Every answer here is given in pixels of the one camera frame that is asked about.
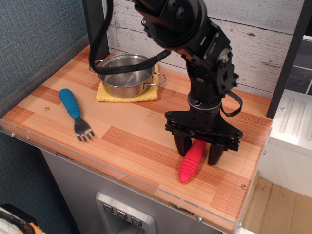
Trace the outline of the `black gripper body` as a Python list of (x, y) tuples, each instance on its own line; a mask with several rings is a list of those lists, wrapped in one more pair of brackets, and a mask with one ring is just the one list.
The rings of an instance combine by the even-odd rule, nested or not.
[(227, 123), (220, 114), (221, 99), (204, 103), (188, 97), (188, 111), (168, 111), (165, 113), (165, 129), (192, 139), (210, 144), (219, 144), (228, 150), (238, 151), (242, 131)]

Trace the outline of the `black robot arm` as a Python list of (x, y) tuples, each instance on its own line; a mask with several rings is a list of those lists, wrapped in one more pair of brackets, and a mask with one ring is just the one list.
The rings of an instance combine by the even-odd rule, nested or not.
[(226, 113), (222, 99), (242, 99), (232, 91), (238, 74), (232, 64), (230, 41), (207, 15), (201, 0), (137, 0), (142, 25), (162, 48), (181, 55), (191, 82), (188, 111), (166, 112), (166, 130), (172, 132), (180, 155), (186, 155), (192, 140), (211, 145), (208, 163), (215, 165), (222, 153), (237, 151), (242, 132), (225, 121), (239, 113)]

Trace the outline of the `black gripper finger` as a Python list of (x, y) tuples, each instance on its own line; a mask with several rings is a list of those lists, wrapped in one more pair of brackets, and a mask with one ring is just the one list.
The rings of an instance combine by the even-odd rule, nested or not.
[(192, 138), (179, 133), (174, 133), (173, 135), (178, 153), (181, 156), (185, 156), (192, 145)]
[(219, 144), (212, 144), (209, 151), (209, 165), (216, 165), (221, 158), (224, 151), (227, 151), (227, 147)]

